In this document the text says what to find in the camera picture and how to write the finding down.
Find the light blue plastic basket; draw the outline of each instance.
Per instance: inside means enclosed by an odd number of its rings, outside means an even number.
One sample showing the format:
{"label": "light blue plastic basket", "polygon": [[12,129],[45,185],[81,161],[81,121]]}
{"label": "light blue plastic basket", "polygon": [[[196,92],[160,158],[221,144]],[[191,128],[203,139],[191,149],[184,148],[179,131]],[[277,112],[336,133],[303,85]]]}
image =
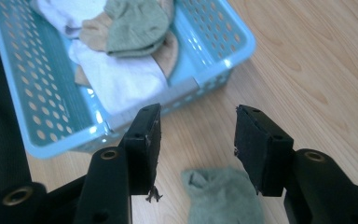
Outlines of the light blue plastic basket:
{"label": "light blue plastic basket", "polygon": [[254,36],[225,0],[176,0],[172,31],[180,47],[170,88],[112,117],[92,90],[75,84],[69,40],[28,0],[0,0],[0,53],[27,151],[48,158],[105,147],[143,106],[161,103],[167,114],[227,83],[255,50]]}

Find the green sock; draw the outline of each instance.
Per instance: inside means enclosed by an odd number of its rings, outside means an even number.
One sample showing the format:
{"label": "green sock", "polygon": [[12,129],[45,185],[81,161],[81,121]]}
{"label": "green sock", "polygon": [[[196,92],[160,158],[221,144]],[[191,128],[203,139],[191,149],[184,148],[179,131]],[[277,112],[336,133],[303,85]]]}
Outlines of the green sock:
{"label": "green sock", "polygon": [[169,28],[169,19],[156,0],[108,0],[104,10],[114,21],[106,42],[106,52],[112,56],[151,54]]}
{"label": "green sock", "polygon": [[233,168],[182,172],[191,198],[188,224],[264,223],[260,201],[249,176]]}

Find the white towel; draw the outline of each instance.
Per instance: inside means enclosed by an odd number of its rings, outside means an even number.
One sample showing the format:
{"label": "white towel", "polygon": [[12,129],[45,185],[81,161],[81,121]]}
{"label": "white towel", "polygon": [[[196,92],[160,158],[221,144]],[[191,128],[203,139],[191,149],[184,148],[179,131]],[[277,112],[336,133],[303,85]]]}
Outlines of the white towel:
{"label": "white towel", "polygon": [[76,38],[82,22],[102,13],[106,0],[32,0],[30,4],[62,34]]}
{"label": "white towel", "polygon": [[69,57],[83,68],[101,104],[113,116],[168,87],[164,74],[149,55],[116,58],[73,40]]}

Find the wooden floor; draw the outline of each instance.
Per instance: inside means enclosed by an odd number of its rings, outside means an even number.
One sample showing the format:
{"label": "wooden floor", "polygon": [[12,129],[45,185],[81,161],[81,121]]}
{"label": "wooden floor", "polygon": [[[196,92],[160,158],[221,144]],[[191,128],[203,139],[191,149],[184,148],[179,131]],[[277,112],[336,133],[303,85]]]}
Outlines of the wooden floor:
{"label": "wooden floor", "polygon": [[[257,40],[252,59],[228,84],[162,119],[157,186],[151,203],[133,197],[133,222],[186,223],[188,168],[234,166],[235,107],[263,110],[295,139],[336,160],[358,185],[358,1],[230,0]],[[34,181],[48,190],[85,174],[90,155],[29,157]],[[282,198],[261,198],[266,223],[287,223]]]}

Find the laundry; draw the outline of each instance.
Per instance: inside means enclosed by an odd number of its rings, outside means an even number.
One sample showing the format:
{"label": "laundry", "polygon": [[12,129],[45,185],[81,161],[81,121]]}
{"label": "laundry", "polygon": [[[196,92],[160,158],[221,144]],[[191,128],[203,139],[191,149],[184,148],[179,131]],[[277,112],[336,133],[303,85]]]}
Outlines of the laundry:
{"label": "laundry", "polygon": [[105,49],[112,56],[143,56],[154,52],[170,26],[156,0],[108,0],[104,11],[114,21],[109,27]]}
{"label": "laundry", "polygon": [[104,52],[90,49],[80,40],[73,40],[69,57],[81,66],[101,104],[112,116],[168,87],[164,74],[150,55],[110,57]]}
{"label": "laundry", "polygon": [[82,22],[103,12],[106,0],[32,0],[30,6],[68,38],[77,38]]}
{"label": "laundry", "polygon": [[188,224],[264,223],[255,188],[245,171],[187,170],[182,182],[191,199]]}
{"label": "laundry", "polygon": [[91,49],[118,57],[156,51],[174,14],[173,0],[108,1],[104,9],[96,18],[83,22],[79,38]]}
{"label": "laundry", "polygon": [[[176,65],[178,58],[179,44],[173,32],[169,31],[163,44],[157,51],[152,53],[153,59],[158,64],[164,76],[168,79]],[[75,73],[75,83],[81,86],[91,87],[83,69],[78,66]]]}

